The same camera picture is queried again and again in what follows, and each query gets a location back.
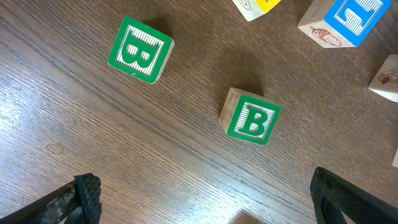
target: cube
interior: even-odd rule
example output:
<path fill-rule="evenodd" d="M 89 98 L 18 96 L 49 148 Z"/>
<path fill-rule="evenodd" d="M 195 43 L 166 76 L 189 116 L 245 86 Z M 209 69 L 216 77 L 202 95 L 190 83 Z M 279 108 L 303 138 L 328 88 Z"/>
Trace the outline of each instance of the cube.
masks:
<path fill-rule="evenodd" d="M 227 136 L 265 145 L 281 111 L 262 96 L 230 88 L 220 123 Z"/>
<path fill-rule="evenodd" d="M 396 156 L 394 157 L 394 160 L 392 161 L 392 165 L 396 168 L 398 168 L 398 149 L 396 152 Z"/>
<path fill-rule="evenodd" d="M 398 102 L 398 55 L 390 55 L 369 85 L 373 92 Z"/>
<path fill-rule="evenodd" d="M 155 83 L 170 57 L 174 40 L 126 16 L 120 26 L 108 63 L 146 83 Z"/>
<path fill-rule="evenodd" d="M 391 0 L 314 0 L 298 28 L 324 48 L 357 47 Z"/>
<path fill-rule="evenodd" d="M 269 12 L 280 0 L 233 0 L 247 21 L 252 21 Z"/>

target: white striped square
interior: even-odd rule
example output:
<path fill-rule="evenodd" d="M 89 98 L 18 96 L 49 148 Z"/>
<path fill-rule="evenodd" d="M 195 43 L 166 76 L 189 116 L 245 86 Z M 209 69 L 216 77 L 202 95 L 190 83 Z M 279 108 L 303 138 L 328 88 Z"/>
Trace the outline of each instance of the white striped square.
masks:
<path fill-rule="evenodd" d="M 138 65 L 137 62 L 134 62 L 134 63 L 126 63 L 126 62 L 123 60 L 122 49 L 123 49 L 123 45 L 124 45 L 124 43 L 125 43 L 125 41 L 126 41 L 126 37 L 127 37 L 128 33 L 130 33 L 130 31 L 132 31 L 132 34 L 133 34 L 133 36 L 134 36 L 135 38 L 137 38 L 137 39 L 139 39 L 139 40 L 145 42 L 146 44 L 149 44 L 149 45 L 151 45 L 151 46 L 155 46 L 156 44 L 159 45 L 159 49 L 157 50 L 157 52 L 156 52 L 156 54 L 155 54 L 155 57 L 154 57 L 152 63 L 151 63 L 147 68 L 142 68 L 142 67 L 140 67 L 140 66 Z M 159 39 L 157 39 L 157 38 L 155 38 L 155 37 L 153 37 L 153 36 L 151 36 L 151 35 L 149 35 L 149 34 L 143 32 L 143 31 L 141 31 L 141 30 L 139 30 L 139 29 L 137 29 L 137 28 L 135 28 L 135 27 L 129 25 L 128 28 L 126 29 L 126 33 L 125 33 L 125 35 L 124 35 L 122 44 L 121 44 L 121 46 L 120 46 L 120 48 L 119 48 L 119 52 L 118 52 L 118 56 L 117 56 L 117 58 L 116 58 L 116 61 L 119 62 L 119 63 L 121 63 L 121 64 L 123 64 L 123 65 L 126 65 L 126 66 L 128 66 L 128 67 L 131 67 L 132 69 L 134 69 L 134 70 L 136 70 L 136 71 L 138 71 L 138 72 L 141 72 L 141 73 L 143 73 L 143 74 L 145 74 L 145 75 L 150 76 L 151 73 L 152 73 L 152 71 L 153 71 L 153 69 L 154 69 L 154 67 L 155 67 L 155 64 L 156 64 L 156 62 L 157 62 L 157 59 L 159 58 L 159 54 L 160 54 L 161 51 L 162 51 L 163 45 L 164 45 L 164 42 L 163 42 L 163 41 L 161 41 L 161 40 L 159 40 Z M 138 51 L 138 48 L 135 47 L 135 46 L 133 46 L 133 45 L 130 45 L 130 46 L 127 47 L 127 51 L 128 51 L 131 55 L 135 55 L 135 54 L 137 53 L 137 51 Z M 143 52 L 142 55 L 141 55 L 141 57 L 142 57 L 143 59 L 146 59 L 146 60 L 147 60 L 147 59 L 149 58 L 149 54 Z"/>
<path fill-rule="evenodd" d="M 243 126 L 246 123 L 246 120 L 248 118 L 248 115 L 249 115 L 248 107 L 253 107 L 253 108 L 257 109 L 257 110 L 261 110 L 261 111 L 265 112 L 267 114 L 267 116 L 268 116 L 267 121 L 263 123 L 263 127 L 264 127 L 265 131 L 264 131 L 264 133 L 262 133 L 259 136 L 253 136 L 253 135 L 249 135 L 249 134 L 242 133 L 242 132 L 239 131 L 239 130 L 243 129 Z M 241 135 L 244 135 L 244 136 L 247 136 L 247 137 L 250 137 L 250 138 L 256 138 L 256 139 L 263 140 L 264 137 L 267 134 L 268 128 L 269 128 L 269 126 L 271 124 L 271 121 L 272 121 L 274 115 L 275 115 L 275 111 L 273 111 L 273 110 L 270 110 L 270 109 L 267 109 L 267 108 L 252 104 L 252 103 L 245 102 L 243 104 L 241 114 L 239 115 L 238 122 L 235 125 L 234 133 L 241 134 Z M 261 115 L 260 114 L 256 114 L 254 117 L 256 119 L 259 119 L 261 117 Z M 257 124 L 252 123 L 250 125 L 250 131 L 254 132 L 257 129 L 258 129 L 258 125 Z"/>

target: blue border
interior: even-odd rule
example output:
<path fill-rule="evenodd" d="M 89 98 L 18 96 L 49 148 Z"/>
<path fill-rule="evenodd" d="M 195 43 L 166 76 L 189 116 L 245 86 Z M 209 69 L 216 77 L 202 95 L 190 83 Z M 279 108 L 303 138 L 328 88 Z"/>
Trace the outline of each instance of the blue border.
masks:
<path fill-rule="evenodd" d="M 381 7 L 379 13 L 377 13 L 373 20 L 370 22 L 368 27 L 363 31 L 362 35 L 359 37 L 355 34 L 353 34 L 349 29 L 347 29 L 345 26 L 343 26 L 338 20 L 335 19 L 335 14 L 338 12 L 340 7 L 344 4 L 344 2 L 350 2 L 350 1 L 355 1 L 355 0 L 336 0 L 336 3 L 331 7 L 330 11 L 328 14 L 325 16 L 325 22 L 328 23 L 330 26 L 332 26 L 337 32 L 339 32 L 342 36 L 344 36 L 347 40 L 349 40 L 353 45 L 359 46 L 363 42 L 363 40 L 368 36 L 370 31 L 373 29 L 373 27 L 379 22 L 381 17 L 386 13 L 388 8 L 391 6 L 392 1 L 391 0 L 380 0 L 383 2 L 383 7 Z"/>

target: yellow block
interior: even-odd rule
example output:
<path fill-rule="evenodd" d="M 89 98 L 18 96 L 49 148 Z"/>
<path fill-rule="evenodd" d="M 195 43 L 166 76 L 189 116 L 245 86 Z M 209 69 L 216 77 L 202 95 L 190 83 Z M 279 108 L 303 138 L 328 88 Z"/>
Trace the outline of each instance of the yellow block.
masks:
<path fill-rule="evenodd" d="M 264 13 L 269 12 L 280 0 L 256 0 L 257 5 Z"/>

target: wooden table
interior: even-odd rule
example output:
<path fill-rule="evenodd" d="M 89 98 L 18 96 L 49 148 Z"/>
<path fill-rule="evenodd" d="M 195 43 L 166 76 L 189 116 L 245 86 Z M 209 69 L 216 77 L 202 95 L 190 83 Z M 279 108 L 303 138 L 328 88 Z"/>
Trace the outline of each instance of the wooden table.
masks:
<path fill-rule="evenodd" d="M 317 166 L 398 206 L 398 104 L 367 89 L 398 2 L 355 49 L 297 28 L 311 2 L 248 23 L 232 0 L 2 0 L 0 217 L 87 172 L 101 223 L 315 223 Z M 125 15 L 175 40 L 155 85 L 107 64 Z M 282 105 L 267 146 L 224 134 L 232 86 Z"/>

